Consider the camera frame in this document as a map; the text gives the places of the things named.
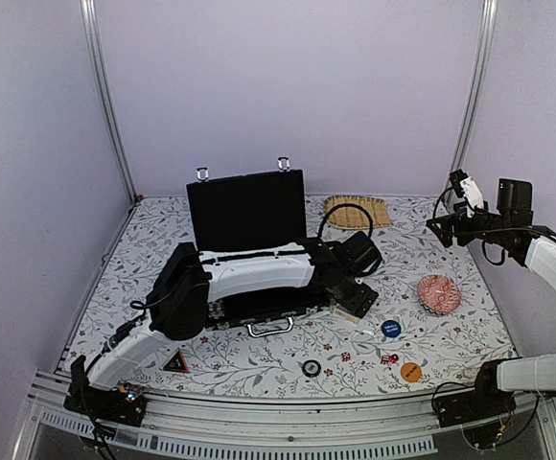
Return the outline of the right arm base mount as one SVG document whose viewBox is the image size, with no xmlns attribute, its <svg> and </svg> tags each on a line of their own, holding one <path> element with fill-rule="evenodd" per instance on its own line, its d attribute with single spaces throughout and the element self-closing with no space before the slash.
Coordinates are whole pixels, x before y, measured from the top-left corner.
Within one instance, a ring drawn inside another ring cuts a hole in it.
<svg viewBox="0 0 556 460">
<path fill-rule="evenodd" d="M 465 391 L 440 395 L 444 386 L 442 383 L 431 397 L 431 409 L 441 427 L 481 421 L 517 408 L 514 393 L 499 390 L 495 378 L 479 379 Z"/>
</svg>

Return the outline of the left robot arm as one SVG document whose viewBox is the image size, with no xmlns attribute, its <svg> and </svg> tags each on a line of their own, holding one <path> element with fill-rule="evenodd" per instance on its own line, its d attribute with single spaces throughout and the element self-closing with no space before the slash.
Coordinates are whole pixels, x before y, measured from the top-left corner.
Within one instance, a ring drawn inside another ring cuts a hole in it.
<svg viewBox="0 0 556 460">
<path fill-rule="evenodd" d="M 137 316 L 119 326 L 92 360 L 70 366 L 70 394 L 94 416 L 113 408 L 112 393 L 129 370 L 159 348 L 191 339 L 209 323 L 247 328 L 337 303 L 363 317 L 378 294 L 362 280 L 382 262 L 371 231 L 346 241 L 301 238 L 271 248 L 203 251 L 179 244 Z"/>
</svg>

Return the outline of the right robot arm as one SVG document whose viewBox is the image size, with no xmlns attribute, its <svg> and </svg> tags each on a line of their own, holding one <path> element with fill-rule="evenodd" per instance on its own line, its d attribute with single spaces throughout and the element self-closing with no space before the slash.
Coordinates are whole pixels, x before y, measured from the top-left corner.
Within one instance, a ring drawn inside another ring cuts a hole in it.
<svg viewBox="0 0 556 460">
<path fill-rule="evenodd" d="M 510 280 L 524 283 L 515 293 L 509 293 L 506 283 L 492 291 L 504 309 L 517 301 L 532 302 L 533 316 L 528 320 L 517 317 L 525 312 L 524 307 L 504 314 L 518 331 L 532 332 L 534 326 L 556 320 L 556 232 L 535 224 L 532 184 L 500 179 L 494 209 L 475 180 L 461 170 L 451 172 L 448 190 L 456 202 L 445 214 L 432 215 L 428 229 L 445 247 L 471 242 L 496 246 L 503 260 L 511 259 L 525 269 L 523 275 L 508 273 Z M 488 417 L 514 392 L 556 395 L 556 345 L 551 344 L 550 333 L 542 333 L 541 338 L 540 345 L 525 341 L 528 357 L 493 360 L 480 366 L 475 390 L 466 403 L 474 417 Z"/>
</svg>

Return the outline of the black poker case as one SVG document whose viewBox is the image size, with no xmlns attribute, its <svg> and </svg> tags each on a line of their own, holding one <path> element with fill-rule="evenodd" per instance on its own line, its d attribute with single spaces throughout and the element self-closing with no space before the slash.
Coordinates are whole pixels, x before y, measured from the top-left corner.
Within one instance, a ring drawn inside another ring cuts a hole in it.
<svg viewBox="0 0 556 460">
<path fill-rule="evenodd" d="M 304 174 L 287 157 L 278 169 L 211 179 L 197 169 L 186 186 L 197 250 L 240 253 L 266 250 L 307 236 Z M 294 318 L 329 307 L 319 287 L 276 287 L 222 299 L 225 316 L 206 327 L 222 330 Z"/>
</svg>

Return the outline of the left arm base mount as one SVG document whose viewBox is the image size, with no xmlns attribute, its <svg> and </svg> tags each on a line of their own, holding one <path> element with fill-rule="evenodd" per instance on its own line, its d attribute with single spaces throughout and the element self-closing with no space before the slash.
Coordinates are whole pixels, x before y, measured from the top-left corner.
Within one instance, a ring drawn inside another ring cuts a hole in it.
<svg viewBox="0 0 556 460">
<path fill-rule="evenodd" d="M 93 420 L 140 427 L 147 405 L 145 396 L 131 399 L 119 390 L 101 390 L 85 384 L 80 389 L 69 389 L 63 407 Z"/>
</svg>

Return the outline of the blue card deck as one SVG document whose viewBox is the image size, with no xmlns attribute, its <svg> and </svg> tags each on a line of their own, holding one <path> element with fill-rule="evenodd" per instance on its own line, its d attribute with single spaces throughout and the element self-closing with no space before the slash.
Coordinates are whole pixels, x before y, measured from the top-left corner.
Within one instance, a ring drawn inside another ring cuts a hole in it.
<svg viewBox="0 0 556 460">
<path fill-rule="evenodd" d="M 343 309 L 340 306 L 333 306 L 333 313 L 339 315 L 343 319 L 352 322 L 354 324 L 358 324 L 360 322 L 360 318 L 353 315 L 349 311 Z"/>
</svg>

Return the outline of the black triangle card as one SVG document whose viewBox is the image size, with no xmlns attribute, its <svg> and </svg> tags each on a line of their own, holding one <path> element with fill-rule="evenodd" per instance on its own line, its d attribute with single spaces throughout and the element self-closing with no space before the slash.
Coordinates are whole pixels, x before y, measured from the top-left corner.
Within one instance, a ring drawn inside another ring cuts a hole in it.
<svg viewBox="0 0 556 460">
<path fill-rule="evenodd" d="M 164 363 L 161 370 L 163 372 L 178 374 L 190 373 L 189 366 L 181 349 L 175 351 L 175 353 Z"/>
</svg>

